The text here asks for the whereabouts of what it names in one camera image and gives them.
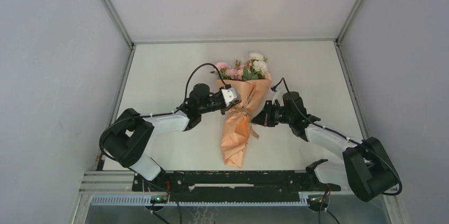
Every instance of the white table surface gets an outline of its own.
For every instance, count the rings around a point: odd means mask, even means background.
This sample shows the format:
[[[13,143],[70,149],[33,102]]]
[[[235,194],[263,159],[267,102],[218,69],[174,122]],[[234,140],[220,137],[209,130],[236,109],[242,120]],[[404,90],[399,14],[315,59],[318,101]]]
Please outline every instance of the white table surface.
[[[331,41],[137,45],[119,115],[129,107],[142,114],[171,111],[183,100],[187,78],[198,65],[222,60],[232,63],[246,59],[254,51],[268,58],[273,84],[285,77],[290,91],[299,92],[303,98],[308,113],[346,135],[361,136]],[[215,92],[211,70],[200,69],[189,91],[197,83],[206,83]],[[271,99],[272,94],[268,92],[266,98]],[[227,166],[220,150],[224,119],[220,112],[213,112],[203,115],[202,122],[191,131],[151,137],[145,153],[163,169],[173,171],[300,170],[321,158],[342,162],[327,150],[295,137],[287,124],[279,124],[275,128],[254,126],[260,138],[250,137],[243,168]],[[110,159],[103,167],[123,169]]]

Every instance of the red wire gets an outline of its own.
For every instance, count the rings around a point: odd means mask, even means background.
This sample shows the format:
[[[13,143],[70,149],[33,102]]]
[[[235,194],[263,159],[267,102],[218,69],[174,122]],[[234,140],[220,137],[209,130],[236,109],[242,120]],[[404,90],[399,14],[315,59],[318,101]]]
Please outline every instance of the red wire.
[[[170,192],[170,181],[165,182],[167,184],[167,192]]]
[[[330,196],[330,192],[331,192],[331,190],[330,190],[330,185],[327,184],[327,187],[329,188],[329,194],[327,194],[327,196]]]

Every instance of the white wall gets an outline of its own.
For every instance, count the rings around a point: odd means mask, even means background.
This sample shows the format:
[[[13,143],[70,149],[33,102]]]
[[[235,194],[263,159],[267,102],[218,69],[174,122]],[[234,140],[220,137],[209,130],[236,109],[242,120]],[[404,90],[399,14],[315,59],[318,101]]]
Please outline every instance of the white wall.
[[[355,0],[112,0],[134,41],[336,38]]]
[[[127,47],[100,0],[0,3],[0,222],[67,223]]]
[[[404,184],[411,223],[446,223],[449,0],[366,0],[343,43],[370,134]]]

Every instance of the bouquet wrapper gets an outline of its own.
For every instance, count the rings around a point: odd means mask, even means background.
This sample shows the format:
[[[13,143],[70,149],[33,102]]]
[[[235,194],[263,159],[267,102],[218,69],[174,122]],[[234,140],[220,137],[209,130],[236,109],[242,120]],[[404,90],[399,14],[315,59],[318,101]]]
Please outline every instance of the bouquet wrapper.
[[[228,111],[229,116],[223,125],[221,152],[226,165],[241,168],[249,135],[259,138],[259,135],[252,129],[250,122],[254,117],[253,112],[257,110],[266,91],[271,86],[271,76],[266,73],[265,79],[225,80],[224,82],[236,89],[241,97],[241,103]],[[217,80],[217,86],[223,86],[221,80]]]

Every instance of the black cable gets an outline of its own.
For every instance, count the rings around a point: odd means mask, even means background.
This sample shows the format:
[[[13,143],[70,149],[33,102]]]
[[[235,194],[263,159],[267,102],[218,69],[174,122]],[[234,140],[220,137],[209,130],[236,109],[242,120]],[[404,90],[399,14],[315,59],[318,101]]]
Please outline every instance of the black cable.
[[[337,217],[335,217],[335,215],[333,213],[331,213],[329,210],[326,210],[326,212],[332,216],[332,218],[337,222],[337,224],[340,224],[340,221],[338,221]]]
[[[165,224],[170,224],[170,222],[162,218],[162,216],[160,216],[157,212],[153,211],[151,213],[154,214],[154,216],[156,216],[157,218],[159,218],[159,220],[163,221]]]
[[[212,67],[217,71],[218,77],[220,78],[221,82],[222,82],[224,85],[226,85],[226,83],[225,83],[224,80],[223,80],[223,77],[221,77],[220,70],[219,70],[214,64],[211,64],[211,63],[207,62],[207,63],[205,63],[205,64],[199,65],[196,69],[193,70],[193,72],[192,72],[192,73],[190,74],[190,76],[188,77],[187,84],[185,85],[184,100],[183,100],[183,102],[179,105],[179,107],[176,108],[176,110],[175,110],[173,113],[178,112],[179,109],[181,108],[181,106],[187,101],[188,84],[190,83],[190,80],[192,79],[193,75],[194,75],[200,68],[202,68],[202,67],[204,67],[204,66],[207,66],[207,65],[212,66]],[[162,115],[170,115],[170,114],[172,114],[172,113],[161,113],[161,114],[153,114],[153,115],[139,115],[139,116],[135,116],[135,117],[124,118],[124,119],[122,119],[122,120],[120,120],[120,121],[115,121],[114,123],[112,123],[111,125],[109,125],[109,126],[103,131],[103,133],[100,135],[100,140],[99,140],[99,142],[98,142],[98,146],[99,146],[99,148],[100,148],[101,153],[102,153],[104,156],[108,157],[109,159],[115,160],[114,157],[112,157],[111,155],[107,154],[107,153],[104,151],[104,140],[105,140],[104,134],[105,134],[109,129],[111,129],[113,126],[117,125],[118,123],[124,122],[124,121],[128,121],[128,120],[132,120],[132,119],[136,119],[136,118],[160,117],[160,116],[162,116]]]
[[[324,191],[323,197],[321,198],[320,211],[318,212],[318,223],[319,224],[321,224],[321,209],[322,209],[322,205],[324,203],[324,198],[326,197],[328,191],[329,191],[329,187],[326,187],[326,190]]]
[[[156,187],[156,188],[158,188],[158,189],[164,191],[165,193],[167,193],[167,194],[170,196],[170,198],[173,198],[173,200],[176,202],[176,205],[178,206],[178,212],[179,212],[179,224],[182,224],[182,211],[181,211],[181,206],[179,206],[179,202],[177,201],[177,199],[171,194],[170,191],[166,191],[166,190],[162,189],[161,187],[157,186],[156,184],[154,184],[154,183],[152,183],[152,182],[150,182],[150,181],[148,181],[148,180],[146,180],[146,181],[147,181],[149,184],[151,184],[152,186],[154,186],[154,187]]]
[[[281,78],[281,80],[279,81],[279,83],[277,83],[275,86],[273,86],[273,87],[271,88],[271,90],[273,90],[273,91],[276,90],[276,87],[277,87],[281,82],[284,82],[285,90],[286,90],[287,93],[289,94],[290,98],[293,100],[293,96],[291,95],[291,93],[290,93],[290,91],[289,91],[289,87],[287,86],[287,82],[285,81],[285,78]],[[374,155],[375,157],[377,157],[381,162],[383,162],[383,163],[387,166],[387,168],[393,173],[394,177],[395,177],[396,180],[398,181],[399,188],[398,188],[398,191],[397,191],[397,192],[394,192],[394,193],[384,192],[384,193],[382,193],[382,195],[386,195],[386,196],[396,196],[396,195],[399,195],[399,194],[402,192],[402,181],[401,181],[401,179],[399,178],[399,175],[394,171],[394,169],[393,169],[393,168],[392,168],[392,167],[391,167],[391,166],[390,166],[384,159],[382,159],[379,155],[377,155],[373,150],[371,150],[370,148],[365,147],[364,145],[362,145],[362,144],[359,143],[359,142],[356,142],[356,141],[354,141],[354,140],[352,140],[352,139],[348,139],[345,135],[341,134],[340,132],[338,132],[338,131],[336,131],[336,130],[329,129],[329,128],[327,128],[327,127],[321,126],[321,125],[319,125],[319,124],[316,124],[316,123],[310,121],[309,118],[307,118],[306,115],[304,115],[304,114],[301,112],[301,110],[299,109],[299,107],[296,105],[295,101],[293,101],[293,104],[294,104],[294,106],[296,107],[296,109],[299,111],[299,113],[302,115],[302,117],[304,117],[304,119],[306,119],[308,122],[310,122],[310,123],[313,124],[314,126],[319,127],[319,128],[322,128],[322,129],[327,130],[327,131],[330,131],[330,132],[333,132],[333,133],[339,135],[340,137],[342,137],[343,139],[348,140],[348,141],[351,142],[351,143],[354,143],[354,144],[356,144],[356,145],[358,145],[358,146],[363,147],[366,151],[368,151],[369,153],[371,153],[372,155]]]

